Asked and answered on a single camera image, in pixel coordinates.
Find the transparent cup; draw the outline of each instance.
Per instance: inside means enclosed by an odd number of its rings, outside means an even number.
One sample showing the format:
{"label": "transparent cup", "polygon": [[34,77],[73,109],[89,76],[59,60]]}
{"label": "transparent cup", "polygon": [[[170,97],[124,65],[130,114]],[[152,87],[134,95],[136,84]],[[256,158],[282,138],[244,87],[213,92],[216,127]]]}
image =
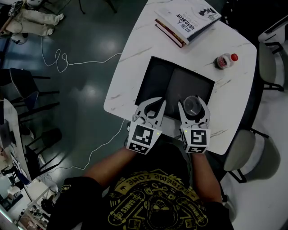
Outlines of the transparent cup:
{"label": "transparent cup", "polygon": [[191,116],[196,116],[197,114],[199,114],[202,108],[201,102],[196,96],[187,97],[184,100],[183,105],[186,113]]}

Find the white marker cube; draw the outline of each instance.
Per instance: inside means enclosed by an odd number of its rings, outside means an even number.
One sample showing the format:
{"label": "white marker cube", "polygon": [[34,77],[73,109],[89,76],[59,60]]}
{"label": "white marker cube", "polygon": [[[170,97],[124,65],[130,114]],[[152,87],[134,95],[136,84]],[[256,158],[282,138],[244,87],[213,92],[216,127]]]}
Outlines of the white marker cube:
{"label": "white marker cube", "polygon": [[131,121],[127,149],[146,155],[160,137],[162,131]]}
{"label": "white marker cube", "polygon": [[182,128],[181,139],[186,153],[204,153],[209,147],[209,129]]}

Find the forearm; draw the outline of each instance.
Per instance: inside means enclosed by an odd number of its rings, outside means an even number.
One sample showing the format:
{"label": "forearm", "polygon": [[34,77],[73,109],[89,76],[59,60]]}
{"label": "forearm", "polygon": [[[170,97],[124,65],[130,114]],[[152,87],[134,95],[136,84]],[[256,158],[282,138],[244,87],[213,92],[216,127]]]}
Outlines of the forearm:
{"label": "forearm", "polygon": [[203,202],[222,203],[221,190],[205,154],[192,154],[193,184]]}
{"label": "forearm", "polygon": [[136,153],[126,149],[119,149],[113,155],[103,159],[95,164],[85,174],[85,177],[91,177],[96,180],[104,189],[106,189],[120,171],[136,156]]}

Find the red bottle cap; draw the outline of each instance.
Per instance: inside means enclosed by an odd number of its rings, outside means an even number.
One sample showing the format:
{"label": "red bottle cap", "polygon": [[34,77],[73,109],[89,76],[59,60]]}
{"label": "red bottle cap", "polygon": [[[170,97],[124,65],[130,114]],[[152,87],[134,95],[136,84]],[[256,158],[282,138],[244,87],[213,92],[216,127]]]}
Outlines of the red bottle cap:
{"label": "red bottle cap", "polygon": [[231,55],[231,59],[232,59],[232,61],[234,61],[234,62],[237,61],[237,60],[238,60],[237,54],[235,54],[235,53],[232,54],[232,55]]}

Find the t-shirt sleeve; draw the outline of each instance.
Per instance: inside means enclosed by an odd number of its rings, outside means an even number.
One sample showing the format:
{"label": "t-shirt sleeve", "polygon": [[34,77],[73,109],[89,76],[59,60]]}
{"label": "t-shirt sleeve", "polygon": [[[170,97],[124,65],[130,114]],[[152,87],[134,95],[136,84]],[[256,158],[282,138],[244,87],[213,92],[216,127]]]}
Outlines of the t-shirt sleeve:
{"label": "t-shirt sleeve", "polygon": [[47,230],[71,230],[87,217],[90,207],[101,202],[103,189],[92,178],[74,177],[64,181]]}
{"label": "t-shirt sleeve", "polygon": [[206,215],[208,218],[207,229],[233,230],[232,223],[229,219],[229,210],[218,202],[205,204]]}

